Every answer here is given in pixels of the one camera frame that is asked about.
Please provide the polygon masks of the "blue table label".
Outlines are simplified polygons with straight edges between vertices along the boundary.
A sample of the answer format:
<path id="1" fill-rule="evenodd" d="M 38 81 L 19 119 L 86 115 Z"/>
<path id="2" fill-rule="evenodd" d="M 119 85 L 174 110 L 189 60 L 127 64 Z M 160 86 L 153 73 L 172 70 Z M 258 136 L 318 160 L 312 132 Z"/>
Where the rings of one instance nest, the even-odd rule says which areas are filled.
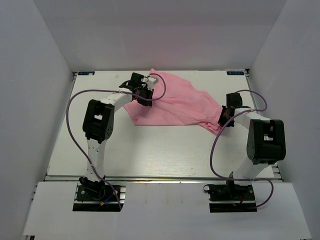
<path id="1" fill-rule="evenodd" d="M 228 76 L 244 76 L 245 73 L 243 71 L 227 71 Z"/>
<path id="2" fill-rule="evenodd" d="M 77 73 L 78 76 L 93 76 L 95 71 L 79 71 Z"/>

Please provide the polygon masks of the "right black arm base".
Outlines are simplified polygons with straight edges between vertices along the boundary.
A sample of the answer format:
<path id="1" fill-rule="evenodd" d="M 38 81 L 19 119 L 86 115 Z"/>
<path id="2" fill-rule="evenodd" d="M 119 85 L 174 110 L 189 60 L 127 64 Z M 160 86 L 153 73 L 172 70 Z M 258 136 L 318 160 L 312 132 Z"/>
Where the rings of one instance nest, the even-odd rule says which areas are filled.
<path id="1" fill-rule="evenodd" d="M 209 194 L 210 213 L 257 212 L 252 185 L 238 185 L 227 180 L 225 184 L 206 184 L 203 191 Z"/>

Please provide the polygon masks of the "pink t shirt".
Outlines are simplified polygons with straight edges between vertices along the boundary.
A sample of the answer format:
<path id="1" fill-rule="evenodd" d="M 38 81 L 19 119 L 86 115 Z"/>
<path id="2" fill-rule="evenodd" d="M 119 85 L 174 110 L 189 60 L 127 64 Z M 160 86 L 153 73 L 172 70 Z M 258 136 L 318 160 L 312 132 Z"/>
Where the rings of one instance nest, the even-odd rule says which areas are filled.
<path id="1" fill-rule="evenodd" d="M 162 78 L 154 87 L 153 98 L 164 95 L 143 106 L 136 100 L 124 105 L 135 126 L 194 126 L 199 125 L 217 135 L 222 107 L 206 91 L 194 88 L 192 83 L 177 75 L 151 69 L 150 74 Z"/>

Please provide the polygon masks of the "right blue table label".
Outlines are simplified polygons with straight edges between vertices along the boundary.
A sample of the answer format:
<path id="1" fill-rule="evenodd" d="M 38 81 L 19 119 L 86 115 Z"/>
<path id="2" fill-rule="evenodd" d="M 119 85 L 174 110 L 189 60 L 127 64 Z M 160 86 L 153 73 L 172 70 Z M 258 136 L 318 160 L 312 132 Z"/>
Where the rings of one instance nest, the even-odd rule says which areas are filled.
<path id="1" fill-rule="evenodd" d="M 244 76 L 245 73 L 243 71 L 227 71 L 228 76 Z"/>

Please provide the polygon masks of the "left blue table label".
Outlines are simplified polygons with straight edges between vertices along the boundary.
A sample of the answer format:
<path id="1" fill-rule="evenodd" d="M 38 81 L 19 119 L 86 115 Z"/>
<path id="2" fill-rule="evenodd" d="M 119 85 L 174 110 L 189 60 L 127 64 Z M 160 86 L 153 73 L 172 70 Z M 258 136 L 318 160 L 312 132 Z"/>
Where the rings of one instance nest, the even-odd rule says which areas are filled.
<path id="1" fill-rule="evenodd" d="M 78 76 L 93 76 L 95 71 L 79 71 L 77 73 Z"/>

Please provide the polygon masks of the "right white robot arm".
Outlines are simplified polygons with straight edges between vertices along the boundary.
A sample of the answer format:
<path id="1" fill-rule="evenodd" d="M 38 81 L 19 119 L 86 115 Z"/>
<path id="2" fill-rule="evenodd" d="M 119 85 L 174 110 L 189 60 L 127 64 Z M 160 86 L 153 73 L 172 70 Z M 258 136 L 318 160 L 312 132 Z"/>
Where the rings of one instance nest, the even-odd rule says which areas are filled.
<path id="1" fill-rule="evenodd" d="M 222 106 L 218 124 L 233 127 L 238 123 L 248 130 L 245 159 L 239 168 L 229 175 L 235 185 L 248 186 L 262 170 L 286 156 L 284 122 L 270 119 L 243 105 L 239 92 L 226 95 L 226 105 Z"/>

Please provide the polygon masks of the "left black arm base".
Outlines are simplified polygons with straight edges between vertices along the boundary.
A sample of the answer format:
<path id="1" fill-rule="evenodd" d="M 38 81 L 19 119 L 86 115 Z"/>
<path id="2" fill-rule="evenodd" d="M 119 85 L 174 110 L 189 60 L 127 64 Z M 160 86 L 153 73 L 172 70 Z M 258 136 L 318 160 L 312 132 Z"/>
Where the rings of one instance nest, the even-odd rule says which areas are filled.
<path id="1" fill-rule="evenodd" d="M 125 203 L 126 187 L 110 186 L 104 181 L 90 181 L 80 177 L 76 187 L 72 210 L 74 212 L 119 213 Z"/>

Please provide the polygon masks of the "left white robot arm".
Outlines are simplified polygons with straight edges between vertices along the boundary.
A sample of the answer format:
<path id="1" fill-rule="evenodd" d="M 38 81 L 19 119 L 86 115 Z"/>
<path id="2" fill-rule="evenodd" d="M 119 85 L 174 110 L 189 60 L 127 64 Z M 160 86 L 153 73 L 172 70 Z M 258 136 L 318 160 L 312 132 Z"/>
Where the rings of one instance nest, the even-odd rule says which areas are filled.
<path id="1" fill-rule="evenodd" d="M 116 93 L 101 100 L 90 100 L 84 116 L 82 130 L 85 133 L 90 162 L 79 182 L 84 187 L 96 187 L 105 182 L 104 158 L 108 139 L 114 130 L 115 112 L 124 105 L 136 100 L 139 104 L 151 107 L 157 77 L 133 73 L 130 80 L 122 83 Z"/>

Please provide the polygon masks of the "aluminium table front rail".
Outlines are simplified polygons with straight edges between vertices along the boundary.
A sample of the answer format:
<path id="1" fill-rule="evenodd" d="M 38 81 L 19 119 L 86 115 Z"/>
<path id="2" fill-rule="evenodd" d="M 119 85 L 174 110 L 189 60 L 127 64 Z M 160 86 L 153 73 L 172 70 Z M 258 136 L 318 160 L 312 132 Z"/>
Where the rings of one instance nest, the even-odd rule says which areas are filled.
<path id="1" fill-rule="evenodd" d="M 78 181 L 80 176 L 53 176 L 46 175 L 44 181 Z M 183 182 L 183 181 L 198 181 L 198 182 L 211 182 L 211 181 L 222 181 L 221 178 L 217 177 L 106 177 L 107 181 L 125 181 L 125 182 Z"/>

